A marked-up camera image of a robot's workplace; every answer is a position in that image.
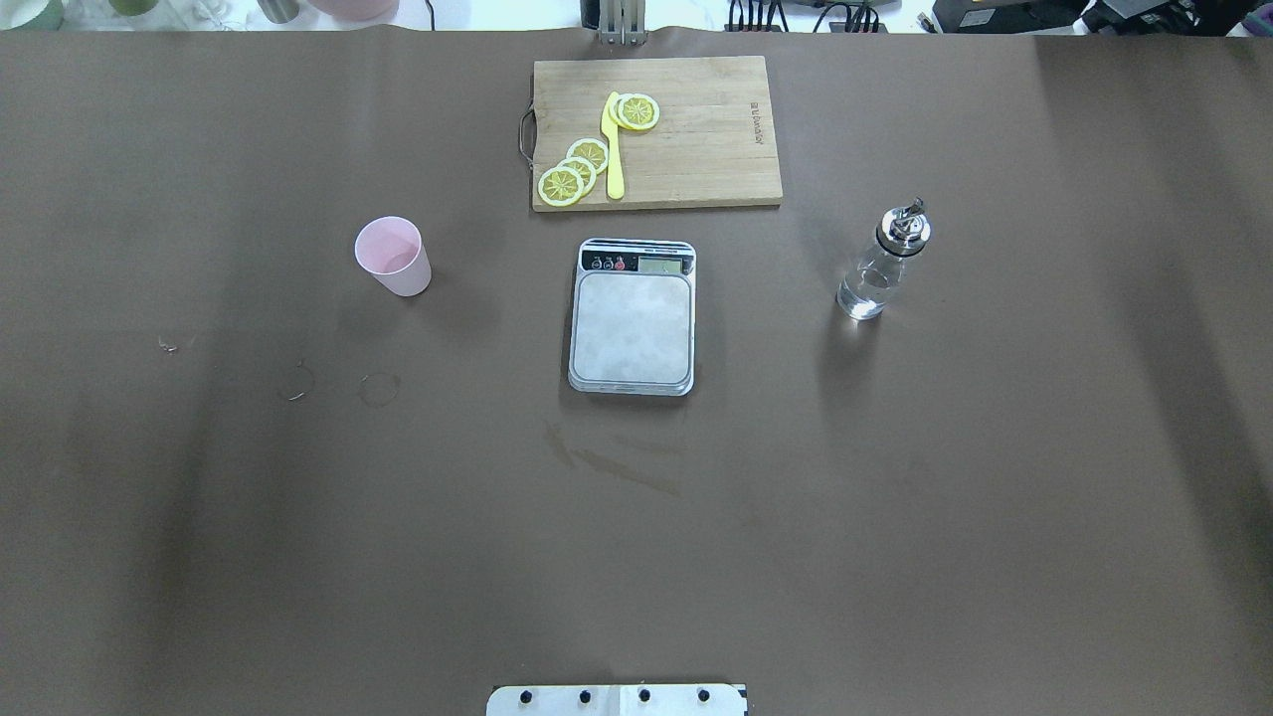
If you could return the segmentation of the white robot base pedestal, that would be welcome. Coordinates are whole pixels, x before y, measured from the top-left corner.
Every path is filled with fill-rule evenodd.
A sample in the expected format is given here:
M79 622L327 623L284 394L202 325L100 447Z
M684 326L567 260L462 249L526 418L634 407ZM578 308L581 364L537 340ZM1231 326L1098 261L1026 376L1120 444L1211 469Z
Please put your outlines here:
M491 691L486 715L749 715L745 685L636 683L505 685Z

